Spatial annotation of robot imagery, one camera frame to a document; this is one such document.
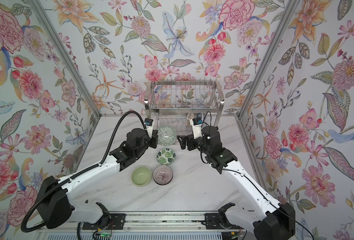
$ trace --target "dish rack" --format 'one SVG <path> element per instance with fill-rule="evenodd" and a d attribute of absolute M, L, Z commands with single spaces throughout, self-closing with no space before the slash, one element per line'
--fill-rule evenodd
<path fill-rule="evenodd" d="M 156 127 L 169 125 L 179 135 L 191 134 L 189 119 L 206 112 L 215 114 L 214 126 L 220 121 L 224 106 L 221 84 L 217 81 L 148 81 L 145 91 L 146 117 L 155 115 Z"/>

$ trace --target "green bowl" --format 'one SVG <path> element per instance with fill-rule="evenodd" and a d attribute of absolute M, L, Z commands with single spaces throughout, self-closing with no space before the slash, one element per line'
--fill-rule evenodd
<path fill-rule="evenodd" d="M 132 173 L 132 182 L 138 187 L 146 185 L 152 178 L 152 172 L 149 168 L 141 166 Z"/>

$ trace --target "white marble tabletop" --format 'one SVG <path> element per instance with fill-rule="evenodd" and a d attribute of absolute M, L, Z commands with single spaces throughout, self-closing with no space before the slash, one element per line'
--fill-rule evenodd
<path fill-rule="evenodd" d="M 79 170 L 101 160 L 119 117 L 102 117 L 91 138 Z M 126 134 L 133 128 L 141 128 L 136 116 L 127 116 L 121 123 L 111 150 L 126 140 Z M 219 132 L 223 147 L 232 151 L 238 161 L 254 177 L 245 146 L 242 142 L 236 121 L 232 116 L 222 116 Z M 147 166 L 153 170 L 160 164 L 156 160 L 156 149 L 148 148 L 134 164 L 85 189 L 77 199 L 103 203 L 109 211 L 211 211 L 218 210 L 229 202 L 245 202 L 241 193 L 223 176 L 208 164 L 203 164 L 198 150 L 182 150 L 176 141 L 172 146 L 176 160 L 170 167 L 173 180 L 167 185 L 158 185 L 153 179 L 137 187 L 131 181 L 133 170 Z"/>

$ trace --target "wall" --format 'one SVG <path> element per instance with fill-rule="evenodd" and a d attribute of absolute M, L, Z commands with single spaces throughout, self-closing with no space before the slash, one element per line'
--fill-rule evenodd
<path fill-rule="evenodd" d="M 0 3 L 0 239 L 33 237 L 43 179 L 77 167 L 97 122 L 58 55 L 24 1 Z"/>
<path fill-rule="evenodd" d="M 236 113 L 285 7 L 284 0 L 41 3 L 56 31 L 69 36 L 64 44 L 102 114 L 144 113 L 146 83 L 160 79 L 219 79 L 224 112 Z M 190 89 L 180 101 L 210 98 Z M 175 103 L 170 98 L 156 95 L 165 105 Z"/>
<path fill-rule="evenodd" d="M 243 127 L 270 194 L 316 239 L 353 240 L 354 1 L 302 0 L 282 41 Z"/>

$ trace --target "leaf-patterned bowl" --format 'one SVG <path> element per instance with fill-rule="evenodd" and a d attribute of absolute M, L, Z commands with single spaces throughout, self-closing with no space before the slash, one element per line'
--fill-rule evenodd
<path fill-rule="evenodd" d="M 169 165 L 176 159 L 176 153 L 170 148 L 163 148 L 157 153 L 156 159 L 159 164 Z"/>

